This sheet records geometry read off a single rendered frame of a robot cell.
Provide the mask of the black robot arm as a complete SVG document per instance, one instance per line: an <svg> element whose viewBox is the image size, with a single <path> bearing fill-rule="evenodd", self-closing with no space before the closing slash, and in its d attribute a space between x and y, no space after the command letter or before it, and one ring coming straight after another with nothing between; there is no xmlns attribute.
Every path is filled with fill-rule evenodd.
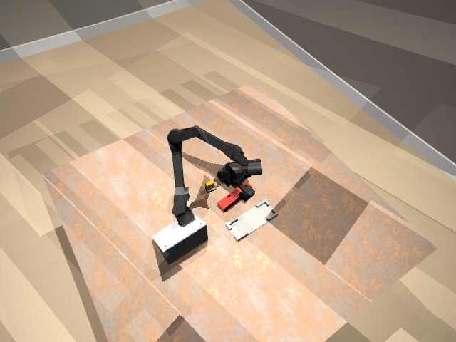
<svg viewBox="0 0 456 342"><path fill-rule="evenodd" d="M243 181L251 175L262 175L261 160L248 160L244 156L243 150L238 145L225 142L211 133L201 129L200 126L191 128L173 129L167 136L167 140L172 152L172 161L175 177L175 193L173 200L172 213L175 215L181 227L187 226L196 220L192 210L186 206L190 199L189 187L185 187L183 166L182 166L182 141L190 138L199 138L211 146L221 150L233 162L226 163L226 171L230 171L230 176L240 179L243 174Z"/></svg>

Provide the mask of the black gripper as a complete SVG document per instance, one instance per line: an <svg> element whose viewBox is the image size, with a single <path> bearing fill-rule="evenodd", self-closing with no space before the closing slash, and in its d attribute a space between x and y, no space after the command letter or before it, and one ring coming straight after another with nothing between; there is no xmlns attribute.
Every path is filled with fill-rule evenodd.
<svg viewBox="0 0 456 342"><path fill-rule="evenodd" d="M240 179L234 179L230 176L230 171L226 171L226 166L224 166L221 170L218 171L218 176L226 184L226 186L229 187L231 185L234 189L238 187L242 190L239 193L239 198L241 200L244 200L246 202L248 199L255 195L255 191L250 186L246 187L242 184L244 182L243 177L245 177L245 174L243 174Z"/></svg>

